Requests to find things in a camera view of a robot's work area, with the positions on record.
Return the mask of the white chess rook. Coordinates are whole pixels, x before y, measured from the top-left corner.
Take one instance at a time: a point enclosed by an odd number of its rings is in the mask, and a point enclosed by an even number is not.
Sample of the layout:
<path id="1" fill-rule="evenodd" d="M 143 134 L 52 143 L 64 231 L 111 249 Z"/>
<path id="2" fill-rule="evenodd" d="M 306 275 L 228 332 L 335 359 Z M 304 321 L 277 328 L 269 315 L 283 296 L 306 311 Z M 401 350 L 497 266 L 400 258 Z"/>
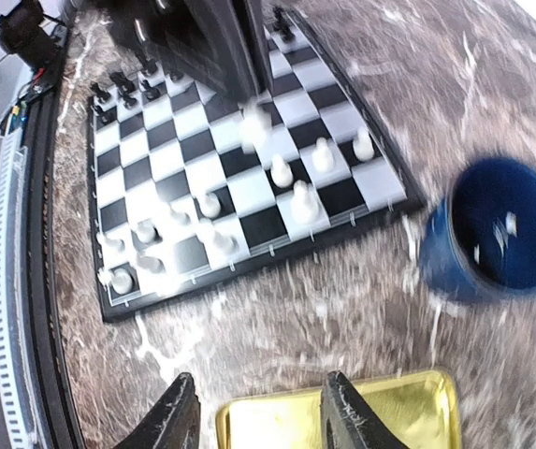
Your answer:
<path id="1" fill-rule="evenodd" d="M 102 268 L 98 271 L 97 277 L 103 285 L 112 288 L 119 296 L 129 294 L 134 287 L 133 277 L 124 268 L 115 270 Z"/>

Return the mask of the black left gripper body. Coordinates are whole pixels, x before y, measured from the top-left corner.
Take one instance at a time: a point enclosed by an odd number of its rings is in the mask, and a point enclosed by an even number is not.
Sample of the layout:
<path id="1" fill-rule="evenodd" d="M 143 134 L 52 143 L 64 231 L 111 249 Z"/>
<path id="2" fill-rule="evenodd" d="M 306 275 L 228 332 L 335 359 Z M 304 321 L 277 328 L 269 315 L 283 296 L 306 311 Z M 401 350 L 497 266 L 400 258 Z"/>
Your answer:
<path id="1" fill-rule="evenodd" d="M 159 63 L 233 101 L 273 89 L 260 1 L 109 1 L 109 34 L 145 68 Z"/>

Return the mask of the black and white chessboard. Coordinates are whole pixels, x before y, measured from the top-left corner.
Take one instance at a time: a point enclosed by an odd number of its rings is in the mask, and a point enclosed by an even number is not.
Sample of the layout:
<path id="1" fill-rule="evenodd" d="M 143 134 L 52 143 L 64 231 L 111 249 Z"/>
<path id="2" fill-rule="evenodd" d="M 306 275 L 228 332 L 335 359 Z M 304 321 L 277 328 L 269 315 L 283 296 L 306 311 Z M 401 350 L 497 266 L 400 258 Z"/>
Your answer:
<path id="1" fill-rule="evenodd" d="M 224 96 L 190 78 L 172 80 L 164 69 L 150 78 L 133 75 L 138 101 L 126 109 L 116 87 L 112 106 L 88 102 L 87 186 L 93 235 L 96 289 L 105 322 L 227 282 L 239 275 L 319 251 L 400 216 L 420 210 L 424 195 L 397 145 L 377 123 L 343 68 L 321 43 L 317 32 L 295 10 L 285 9 L 295 39 L 283 42 L 266 31 L 274 90 L 259 106 L 271 115 L 265 144 L 245 153 L 240 144 L 242 110 Z M 148 102 L 141 82 L 160 91 Z M 369 129 L 375 154 L 355 158 L 357 129 Z M 334 169 L 318 172 L 311 159 L 318 138 L 334 155 Z M 271 160 L 280 154 L 294 182 L 277 187 Z M 305 181 L 319 205 L 311 224 L 298 223 L 291 200 L 296 181 Z M 215 193 L 221 213 L 202 215 L 197 198 Z M 186 211 L 189 226 L 171 226 L 165 206 Z M 151 221 L 159 239 L 142 244 L 134 228 Z M 197 237 L 201 223 L 212 222 L 231 235 L 236 251 L 216 253 Z M 104 252 L 98 233 L 123 239 L 120 253 Z M 160 258 L 162 274 L 136 270 L 136 254 Z M 119 296 L 97 277 L 100 269 L 124 268 L 133 290 Z"/>

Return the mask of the white chess pawn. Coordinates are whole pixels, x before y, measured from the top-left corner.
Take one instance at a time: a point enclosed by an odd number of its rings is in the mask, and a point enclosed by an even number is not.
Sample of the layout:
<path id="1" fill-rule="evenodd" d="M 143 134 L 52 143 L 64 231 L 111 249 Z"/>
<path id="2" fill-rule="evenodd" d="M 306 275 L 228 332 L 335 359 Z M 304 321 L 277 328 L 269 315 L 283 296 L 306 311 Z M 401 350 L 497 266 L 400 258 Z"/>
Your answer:
<path id="1" fill-rule="evenodd" d="M 270 176 L 279 188 L 286 188 L 294 182 L 292 169 L 280 154 L 274 154 L 272 157 Z"/>
<path id="2" fill-rule="evenodd" d="M 360 127 L 357 129 L 353 140 L 353 151 L 355 158 L 362 162 L 371 160 L 374 157 L 374 145 L 368 128 Z"/>
<path id="3" fill-rule="evenodd" d="M 151 221 L 144 221 L 137 224 L 134 232 L 142 244 L 151 244 L 159 239 L 158 230 Z"/>
<path id="4" fill-rule="evenodd" d="M 202 215 L 209 219 L 215 219 L 221 213 L 222 205 L 215 193 L 208 192 L 197 198 Z"/>
<path id="5" fill-rule="evenodd" d="M 102 247 L 104 252 L 120 253 L 125 248 L 125 243 L 123 239 L 109 237 L 103 233 L 98 233 L 96 235 L 96 240 Z"/>
<path id="6" fill-rule="evenodd" d="M 334 169 L 334 155 L 325 138 L 316 139 L 311 159 L 315 169 L 320 173 L 327 173 Z"/>
<path id="7" fill-rule="evenodd" d="M 190 215 L 186 211 L 176 210 L 171 204 L 165 206 L 167 222 L 171 226 L 184 227 L 192 223 Z"/>

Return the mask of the white chess king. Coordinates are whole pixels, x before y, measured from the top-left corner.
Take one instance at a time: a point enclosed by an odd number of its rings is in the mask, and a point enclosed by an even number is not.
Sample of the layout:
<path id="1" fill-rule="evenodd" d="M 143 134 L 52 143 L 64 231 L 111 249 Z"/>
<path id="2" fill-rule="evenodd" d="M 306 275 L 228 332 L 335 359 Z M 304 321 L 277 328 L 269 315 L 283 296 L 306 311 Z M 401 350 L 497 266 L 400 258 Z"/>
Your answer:
<path id="1" fill-rule="evenodd" d="M 229 254 L 236 251 L 236 240 L 220 231 L 212 222 L 201 223 L 197 228 L 197 237 L 210 250 Z"/>

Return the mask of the white chess knight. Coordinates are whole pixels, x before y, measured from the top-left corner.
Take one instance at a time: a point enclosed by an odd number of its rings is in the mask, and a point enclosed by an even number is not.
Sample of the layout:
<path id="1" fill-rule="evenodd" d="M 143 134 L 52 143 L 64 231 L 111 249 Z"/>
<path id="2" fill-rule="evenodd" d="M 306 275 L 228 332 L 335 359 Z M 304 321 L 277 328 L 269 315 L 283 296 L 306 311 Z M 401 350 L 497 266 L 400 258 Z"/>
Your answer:
<path id="1" fill-rule="evenodd" d="M 136 254 L 133 264 L 136 270 L 151 273 L 153 275 L 165 272 L 163 261 L 155 256 Z"/>

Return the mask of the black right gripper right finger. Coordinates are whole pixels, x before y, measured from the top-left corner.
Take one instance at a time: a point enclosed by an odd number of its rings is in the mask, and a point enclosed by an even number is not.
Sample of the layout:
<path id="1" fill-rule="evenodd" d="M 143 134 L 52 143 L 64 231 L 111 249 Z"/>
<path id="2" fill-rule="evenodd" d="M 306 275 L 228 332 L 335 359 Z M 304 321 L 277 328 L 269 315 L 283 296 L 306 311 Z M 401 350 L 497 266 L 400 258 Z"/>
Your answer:
<path id="1" fill-rule="evenodd" d="M 406 448 L 341 371 L 326 376 L 320 420 L 323 448 Z"/>

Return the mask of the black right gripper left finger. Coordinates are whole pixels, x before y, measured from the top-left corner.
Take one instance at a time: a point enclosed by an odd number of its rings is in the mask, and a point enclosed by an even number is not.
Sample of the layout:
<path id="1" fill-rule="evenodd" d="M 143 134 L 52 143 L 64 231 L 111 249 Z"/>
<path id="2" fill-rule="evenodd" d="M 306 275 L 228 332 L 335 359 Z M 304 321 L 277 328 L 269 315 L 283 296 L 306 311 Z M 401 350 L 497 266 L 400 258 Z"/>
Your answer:
<path id="1" fill-rule="evenodd" d="M 200 411 L 194 378 L 182 372 L 117 449 L 198 448 Z"/>

